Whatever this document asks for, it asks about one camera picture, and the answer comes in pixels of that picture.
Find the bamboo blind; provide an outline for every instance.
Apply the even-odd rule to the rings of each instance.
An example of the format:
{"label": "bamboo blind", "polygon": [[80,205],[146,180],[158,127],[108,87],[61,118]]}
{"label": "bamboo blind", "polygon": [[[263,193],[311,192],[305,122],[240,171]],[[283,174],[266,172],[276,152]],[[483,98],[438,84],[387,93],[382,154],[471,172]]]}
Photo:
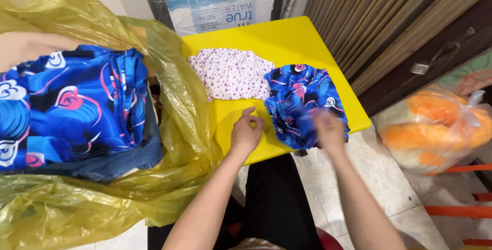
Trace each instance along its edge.
{"label": "bamboo blind", "polygon": [[309,0],[305,14],[360,95],[477,1]]}

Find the purple polka dot fabric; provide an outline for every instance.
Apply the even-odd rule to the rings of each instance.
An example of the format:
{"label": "purple polka dot fabric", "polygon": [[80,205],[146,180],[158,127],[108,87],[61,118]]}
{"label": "purple polka dot fabric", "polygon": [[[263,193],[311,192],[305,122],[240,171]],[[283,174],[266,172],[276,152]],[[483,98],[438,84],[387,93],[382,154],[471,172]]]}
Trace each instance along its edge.
{"label": "purple polka dot fabric", "polygon": [[229,48],[202,49],[188,57],[188,63],[205,85],[208,100],[236,100],[270,96],[270,86],[263,77],[275,64],[253,51]]}

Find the yellow table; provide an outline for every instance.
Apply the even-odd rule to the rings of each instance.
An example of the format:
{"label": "yellow table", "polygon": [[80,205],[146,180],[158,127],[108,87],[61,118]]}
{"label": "yellow table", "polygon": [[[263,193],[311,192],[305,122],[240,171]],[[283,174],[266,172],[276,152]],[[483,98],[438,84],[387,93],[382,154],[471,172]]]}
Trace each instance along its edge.
{"label": "yellow table", "polygon": [[[261,58],[274,62],[276,67],[309,64],[319,69],[326,68],[347,114],[350,133],[371,125],[361,103],[307,16],[191,35],[182,39],[184,57],[196,55],[203,48],[237,48],[253,51]],[[224,155],[231,146],[232,125],[241,116],[243,109],[251,106],[256,107],[252,115],[263,118],[265,125],[260,144],[245,165],[291,152],[290,147],[276,138],[272,119],[263,101],[216,99],[210,102],[211,134]]]}

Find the person's left hand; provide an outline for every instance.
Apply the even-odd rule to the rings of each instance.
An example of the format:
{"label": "person's left hand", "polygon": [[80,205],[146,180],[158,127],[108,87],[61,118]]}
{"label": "person's left hand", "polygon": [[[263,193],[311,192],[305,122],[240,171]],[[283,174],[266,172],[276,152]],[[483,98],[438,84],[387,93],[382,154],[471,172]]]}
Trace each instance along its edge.
{"label": "person's left hand", "polygon": [[243,110],[243,115],[234,123],[231,134],[230,152],[245,154],[246,158],[260,143],[265,122],[262,118],[250,115],[253,111],[254,107]]}

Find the striped shirt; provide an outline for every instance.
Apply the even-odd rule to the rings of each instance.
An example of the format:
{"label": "striped shirt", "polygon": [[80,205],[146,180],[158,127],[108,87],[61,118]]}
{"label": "striped shirt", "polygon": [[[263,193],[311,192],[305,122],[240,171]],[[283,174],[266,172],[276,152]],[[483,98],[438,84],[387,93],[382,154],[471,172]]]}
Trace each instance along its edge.
{"label": "striped shirt", "polygon": [[284,248],[277,246],[273,243],[263,239],[249,238],[244,239],[236,247],[229,250],[285,250]]}

